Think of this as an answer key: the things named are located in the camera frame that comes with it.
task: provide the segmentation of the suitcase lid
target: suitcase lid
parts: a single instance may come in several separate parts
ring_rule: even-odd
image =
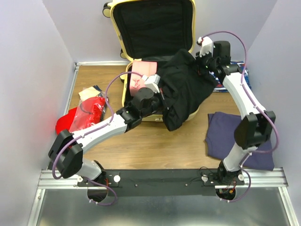
[[[111,20],[130,61],[173,56],[181,48],[193,51],[194,0],[117,0]]]

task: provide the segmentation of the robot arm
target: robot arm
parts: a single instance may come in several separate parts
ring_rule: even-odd
[[[103,167],[97,161],[83,158],[83,154],[92,147],[106,139],[128,132],[137,127],[143,117],[153,114],[162,105],[161,94],[158,93],[159,76],[150,76],[152,82],[146,79],[145,88],[141,88],[134,98],[119,109],[110,118],[93,125],[89,128],[70,133],[68,130],[61,131],[56,137],[48,156],[55,162],[61,149],[75,137],[80,137],[72,143],[57,162],[57,169],[63,178],[69,178],[75,174],[97,180],[105,175]]]
[[[270,138],[272,126],[256,107],[265,112],[272,122],[276,117],[273,112],[267,112],[256,99],[242,76],[239,66],[230,63],[229,42],[213,43],[209,37],[200,37],[198,45],[201,46],[201,50],[196,58],[200,67],[214,72],[233,97],[242,119],[234,133],[235,144],[219,166],[223,171],[223,175],[219,175],[219,178],[224,178],[225,172],[238,172],[245,156]]]

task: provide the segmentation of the gray wall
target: gray wall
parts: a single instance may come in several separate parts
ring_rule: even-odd
[[[41,0],[0,7],[0,225],[24,226],[73,61]]]
[[[301,1],[278,0],[249,50],[253,92],[267,109],[276,113],[280,146],[274,153],[283,167],[288,191],[301,221],[301,120],[300,53]]]
[[[72,58],[76,62],[122,60],[111,20],[102,15],[108,0],[43,0]],[[249,48],[277,0],[196,0],[196,36],[217,30],[237,33]],[[232,43],[233,59],[242,59],[242,48],[228,35],[214,40]]]

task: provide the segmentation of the folded navy shirt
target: folded navy shirt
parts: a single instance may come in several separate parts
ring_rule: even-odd
[[[234,130],[241,122],[239,115],[216,112],[208,114],[209,127],[205,141],[208,145],[208,155],[223,160],[230,153],[234,140]],[[269,141],[258,147],[258,150],[268,151],[272,149]],[[244,166],[257,170],[273,170],[274,162],[272,153],[253,153]]]

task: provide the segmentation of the red fabric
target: red fabric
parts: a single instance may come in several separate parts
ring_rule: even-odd
[[[91,97],[83,101],[80,106],[72,108],[57,121],[56,133],[59,134],[64,129],[74,132],[99,123],[104,106],[104,97]]]

